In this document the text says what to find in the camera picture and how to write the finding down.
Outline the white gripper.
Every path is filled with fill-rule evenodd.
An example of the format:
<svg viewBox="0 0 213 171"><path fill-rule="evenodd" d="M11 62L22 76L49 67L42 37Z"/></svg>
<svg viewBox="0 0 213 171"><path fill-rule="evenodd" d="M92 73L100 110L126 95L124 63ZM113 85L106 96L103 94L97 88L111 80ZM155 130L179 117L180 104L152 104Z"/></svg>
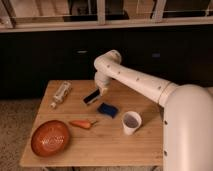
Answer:
<svg viewBox="0 0 213 171"><path fill-rule="evenodd" d="M97 88L100 91L100 94L104 95L108 91L110 78L108 76L102 74L101 72L96 72L94 80L95 80L95 84L96 84Z"/></svg>

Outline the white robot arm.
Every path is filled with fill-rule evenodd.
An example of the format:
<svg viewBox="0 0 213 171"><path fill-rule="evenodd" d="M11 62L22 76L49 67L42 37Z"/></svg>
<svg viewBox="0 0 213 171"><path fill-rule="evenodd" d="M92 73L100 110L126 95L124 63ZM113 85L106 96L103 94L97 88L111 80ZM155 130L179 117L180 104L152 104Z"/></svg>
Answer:
<svg viewBox="0 0 213 171"><path fill-rule="evenodd" d="M116 50L97 57L94 67L101 93L115 79L164 108L163 171L213 171L213 94L209 90L124 67Z"/></svg>

